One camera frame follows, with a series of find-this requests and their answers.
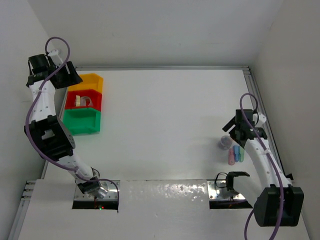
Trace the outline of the clear tape roll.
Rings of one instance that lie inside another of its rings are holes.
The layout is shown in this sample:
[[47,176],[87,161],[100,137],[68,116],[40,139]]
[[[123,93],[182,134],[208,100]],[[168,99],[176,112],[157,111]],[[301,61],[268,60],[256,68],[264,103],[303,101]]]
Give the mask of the clear tape roll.
[[80,107],[92,107],[93,102],[88,96],[81,96],[81,106]]

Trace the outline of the beige tape roll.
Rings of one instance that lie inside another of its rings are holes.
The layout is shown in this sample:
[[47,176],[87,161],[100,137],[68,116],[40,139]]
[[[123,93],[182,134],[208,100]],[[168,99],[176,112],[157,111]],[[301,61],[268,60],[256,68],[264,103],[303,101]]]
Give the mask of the beige tape roll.
[[81,106],[81,96],[80,95],[76,95],[75,96],[74,106],[75,107],[80,107]]

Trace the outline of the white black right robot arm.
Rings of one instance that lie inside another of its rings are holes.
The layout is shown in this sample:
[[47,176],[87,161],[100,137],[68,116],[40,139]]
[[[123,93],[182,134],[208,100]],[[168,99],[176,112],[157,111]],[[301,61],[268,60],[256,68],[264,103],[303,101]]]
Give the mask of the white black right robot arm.
[[281,171],[262,127],[255,127],[251,109],[235,111],[235,116],[223,127],[252,160],[258,180],[245,171],[231,171],[226,176],[226,190],[241,194],[253,207],[260,227],[295,227],[299,223],[304,192]]

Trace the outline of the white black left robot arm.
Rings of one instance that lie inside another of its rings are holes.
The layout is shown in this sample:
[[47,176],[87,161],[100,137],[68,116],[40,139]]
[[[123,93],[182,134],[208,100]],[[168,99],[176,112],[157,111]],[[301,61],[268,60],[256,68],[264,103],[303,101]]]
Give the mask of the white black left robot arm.
[[59,50],[38,54],[28,59],[27,87],[32,93],[24,132],[38,154],[53,165],[67,170],[84,195],[103,197],[104,188],[98,171],[80,160],[75,153],[75,140],[57,116],[55,93],[82,82],[71,61],[63,65]]

